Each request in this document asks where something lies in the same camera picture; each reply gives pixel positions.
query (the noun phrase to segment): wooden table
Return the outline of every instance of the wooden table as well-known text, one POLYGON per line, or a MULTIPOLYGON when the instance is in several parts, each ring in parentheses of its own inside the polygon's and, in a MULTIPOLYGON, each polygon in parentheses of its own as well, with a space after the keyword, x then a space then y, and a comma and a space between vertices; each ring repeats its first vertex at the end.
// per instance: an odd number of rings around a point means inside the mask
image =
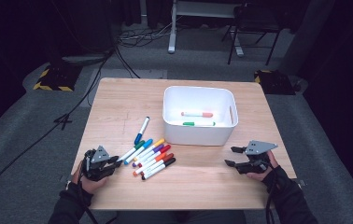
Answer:
POLYGON ((162 98, 169 86, 200 86, 231 91, 239 123, 223 147, 171 145, 176 162, 141 180, 132 165, 122 164, 98 190, 91 209, 260 209, 265 207, 265 186, 240 175, 224 160, 247 161, 230 147, 245 147, 250 140, 278 144, 273 149, 290 178, 296 174, 282 142, 261 86, 254 82, 220 82, 164 79, 103 78, 99 84, 72 173, 84 153, 102 145, 111 156, 122 156, 134 140, 146 116, 150 122, 143 140, 163 137, 162 98))

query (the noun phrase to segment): yellow-black tape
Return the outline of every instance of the yellow-black tape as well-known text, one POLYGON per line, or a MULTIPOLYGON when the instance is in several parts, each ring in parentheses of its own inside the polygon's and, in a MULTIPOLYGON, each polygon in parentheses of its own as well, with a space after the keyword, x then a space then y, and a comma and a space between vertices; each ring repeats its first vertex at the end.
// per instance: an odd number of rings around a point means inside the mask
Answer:
POLYGON ((254 78, 255 82, 261 84, 261 78, 260 78, 260 73, 273 73, 273 71, 270 70, 258 70, 254 73, 254 78))
POLYGON ((45 90, 45 91, 73 91, 73 87, 69 86, 57 86, 57 85, 43 85, 44 79, 49 79, 49 67, 42 72, 36 84, 34 85, 34 90, 45 90))

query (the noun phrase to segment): hand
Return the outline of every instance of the hand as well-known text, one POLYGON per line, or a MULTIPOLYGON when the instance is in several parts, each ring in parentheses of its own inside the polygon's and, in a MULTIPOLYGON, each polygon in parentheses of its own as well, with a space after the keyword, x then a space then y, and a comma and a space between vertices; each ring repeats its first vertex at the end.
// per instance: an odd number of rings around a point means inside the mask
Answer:
MULTIPOLYGON (((267 151, 267 155, 269 156, 270 163, 274 168, 278 166, 278 162, 275 160, 275 155, 273 155, 273 152, 271 150, 267 151)), ((256 179, 262 182, 262 180, 272 171, 272 168, 269 166, 267 167, 267 170, 264 173, 257 174, 257 173, 247 173, 247 177, 256 179)))
MULTIPOLYGON (((72 175, 72 182, 75 184, 78 183, 78 175, 79 175, 80 167, 81 167, 81 162, 78 165, 78 168, 76 169, 75 173, 72 175)), ((102 186, 104 186, 106 184, 106 181, 108 180, 108 178, 105 177, 99 181, 92 181, 92 180, 86 178, 86 176, 83 176, 80 178, 80 180, 81 180, 81 186, 83 187, 83 189, 86 190, 86 192, 88 192, 90 194, 94 194, 94 192, 97 189, 101 188, 102 186)))

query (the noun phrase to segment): white plastic bin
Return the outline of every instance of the white plastic bin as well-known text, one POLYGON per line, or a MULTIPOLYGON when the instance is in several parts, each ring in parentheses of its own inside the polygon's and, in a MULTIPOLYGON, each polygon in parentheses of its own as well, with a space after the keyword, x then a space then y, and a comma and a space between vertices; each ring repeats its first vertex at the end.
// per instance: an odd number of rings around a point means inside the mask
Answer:
POLYGON ((179 145, 223 146, 238 123, 233 94, 225 89, 207 87, 167 88, 164 92, 162 118, 165 140, 179 145), (182 116, 182 112, 212 113, 213 116, 182 116), (194 122, 197 125, 188 126, 184 122, 194 122))

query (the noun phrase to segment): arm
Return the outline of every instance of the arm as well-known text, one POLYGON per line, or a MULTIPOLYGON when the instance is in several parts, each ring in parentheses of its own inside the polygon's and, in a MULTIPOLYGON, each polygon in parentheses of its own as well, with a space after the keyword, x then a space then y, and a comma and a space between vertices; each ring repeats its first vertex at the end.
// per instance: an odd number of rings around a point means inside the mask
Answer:
MULTIPOLYGON (((68 188, 60 192, 60 199, 54 206, 54 211, 49 219, 49 223, 78 223, 83 216, 85 208, 78 195, 78 176, 80 167, 81 164, 73 174, 68 188)), ((85 206, 89 207, 94 192, 106 183, 107 177, 95 182, 83 176, 80 181, 83 187, 83 202, 85 206)))
POLYGON ((269 167, 263 174, 248 173, 247 176, 261 181, 269 192, 276 173, 276 187, 272 200, 281 223, 318 223, 298 184, 288 178, 287 173, 276 162, 273 153, 271 151, 267 153, 275 169, 269 167))

